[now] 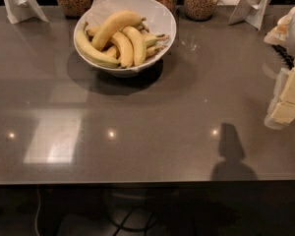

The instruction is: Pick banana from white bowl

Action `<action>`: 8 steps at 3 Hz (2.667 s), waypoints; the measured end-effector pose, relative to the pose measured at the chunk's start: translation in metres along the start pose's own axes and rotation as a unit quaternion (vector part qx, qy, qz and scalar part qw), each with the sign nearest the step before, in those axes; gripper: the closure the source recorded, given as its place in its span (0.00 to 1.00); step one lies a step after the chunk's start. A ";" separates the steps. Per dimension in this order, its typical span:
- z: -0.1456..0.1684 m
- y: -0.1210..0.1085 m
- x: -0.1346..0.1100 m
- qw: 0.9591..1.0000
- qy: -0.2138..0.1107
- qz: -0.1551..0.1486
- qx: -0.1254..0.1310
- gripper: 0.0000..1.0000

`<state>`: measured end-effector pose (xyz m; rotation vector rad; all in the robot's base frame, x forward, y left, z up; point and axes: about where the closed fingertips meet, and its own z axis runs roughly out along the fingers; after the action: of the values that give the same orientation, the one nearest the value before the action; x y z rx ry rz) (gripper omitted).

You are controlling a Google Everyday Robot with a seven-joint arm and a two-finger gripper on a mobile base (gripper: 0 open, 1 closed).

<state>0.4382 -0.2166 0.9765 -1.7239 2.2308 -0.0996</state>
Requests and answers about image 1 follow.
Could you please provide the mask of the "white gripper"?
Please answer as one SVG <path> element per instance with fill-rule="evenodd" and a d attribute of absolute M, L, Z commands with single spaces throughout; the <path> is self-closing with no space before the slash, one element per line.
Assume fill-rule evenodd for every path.
<path fill-rule="evenodd" d="M 264 42 L 284 47 L 287 54 L 294 58 L 295 64 L 295 6 L 265 35 Z M 275 83 L 274 98 L 276 108 L 283 105 L 295 108 L 295 67 L 292 70 L 280 70 Z"/>

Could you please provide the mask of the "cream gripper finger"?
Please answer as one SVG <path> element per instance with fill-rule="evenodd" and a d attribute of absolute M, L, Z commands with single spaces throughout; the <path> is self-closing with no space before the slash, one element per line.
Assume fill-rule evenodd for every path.
<path fill-rule="evenodd" d="M 273 130 L 288 127 L 295 120 L 295 105 L 273 98 L 268 106 L 264 124 Z"/>

